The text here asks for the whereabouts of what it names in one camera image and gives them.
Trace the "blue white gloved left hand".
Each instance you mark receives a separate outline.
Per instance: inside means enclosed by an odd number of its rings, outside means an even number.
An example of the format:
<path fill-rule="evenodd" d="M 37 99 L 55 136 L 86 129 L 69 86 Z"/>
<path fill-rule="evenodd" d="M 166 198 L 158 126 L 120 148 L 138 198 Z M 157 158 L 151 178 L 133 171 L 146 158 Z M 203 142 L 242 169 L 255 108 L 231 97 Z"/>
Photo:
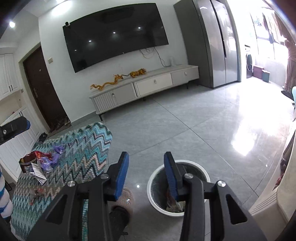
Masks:
<path fill-rule="evenodd" d="M 5 188 L 5 178 L 0 174 L 0 214 L 3 219 L 9 219 L 13 213 L 13 204 L 10 200 L 10 195 Z"/>

